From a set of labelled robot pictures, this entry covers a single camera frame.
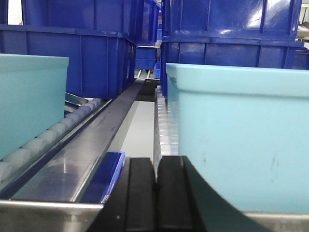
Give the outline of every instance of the plastic bin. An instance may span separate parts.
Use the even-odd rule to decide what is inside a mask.
[[[294,41],[302,0],[163,0],[163,36]]]
[[[24,25],[135,34],[137,0],[22,0]]]
[[[135,69],[154,69],[155,63],[155,47],[138,47],[136,49]]]
[[[290,69],[293,66],[295,50],[300,47],[303,47],[303,43],[294,41],[230,38],[194,40],[190,37],[166,36],[161,44],[163,95],[167,95],[166,63]]]
[[[120,177],[125,156],[125,152],[121,151],[109,151],[105,154],[88,188],[83,194],[81,203],[106,203]]]
[[[63,119],[68,64],[0,54],[0,159]]]
[[[293,69],[309,70],[309,50],[295,51]]]
[[[158,26],[158,33],[157,33],[157,40],[162,40],[162,23],[159,24]]]
[[[0,42],[2,53],[69,57],[67,92],[81,97],[116,98],[134,78],[134,44],[120,33],[0,25]]]
[[[142,12],[136,22],[135,40],[145,45],[154,45],[157,37],[160,6],[154,0],[140,0],[138,12]]]
[[[161,76],[161,63],[157,62],[154,67],[155,79],[160,79]]]
[[[8,0],[0,1],[0,24],[8,23]]]
[[[241,211],[308,213],[303,70],[167,64],[178,154]]]

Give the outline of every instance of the light blue plastic crate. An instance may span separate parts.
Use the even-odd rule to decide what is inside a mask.
[[[68,64],[0,54],[0,159],[63,119]]]
[[[167,64],[174,152],[242,211],[308,213],[308,71]]]

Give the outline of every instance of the stacked crates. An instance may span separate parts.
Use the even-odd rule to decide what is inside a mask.
[[[134,81],[137,42],[155,43],[156,9],[145,2],[22,0],[24,26],[4,25],[0,6],[0,52],[69,57],[67,92],[116,98]]]
[[[166,63],[292,68],[301,0],[163,0],[161,85]]]
[[[154,69],[156,63],[158,19],[161,7],[154,0],[144,1],[143,20],[137,21],[135,69]]]

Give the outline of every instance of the blue plastic crate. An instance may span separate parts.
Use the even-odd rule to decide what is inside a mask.
[[[22,0],[24,25],[115,31],[133,36],[137,0]]]
[[[0,1],[0,24],[8,23],[8,0]]]
[[[160,79],[161,76],[161,62],[157,62],[154,66],[155,79]]]
[[[157,27],[160,6],[154,0],[138,2],[135,40],[145,45],[154,45],[157,37]]]
[[[293,41],[302,0],[163,0],[163,36]]]
[[[293,69],[309,70],[309,50],[295,51]]]
[[[167,96],[166,63],[292,68],[295,50],[302,42],[164,37],[161,44],[161,85]]]
[[[155,47],[138,47],[136,49],[135,69],[154,69],[155,63]]]
[[[162,40],[162,23],[160,23],[158,25],[158,32],[157,32],[156,39],[157,40]]]
[[[67,92],[81,97],[116,98],[134,78],[134,44],[120,33],[0,25],[0,52],[69,57]]]
[[[124,152],[108,152],[91,179],[81,203],[105,204],[117,184],[124,162]]]

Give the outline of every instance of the gray floor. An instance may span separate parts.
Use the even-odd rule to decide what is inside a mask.
[[[121,150],[127,157],[149,157],[153,161],[155,104],[136,101],[138,107]]]

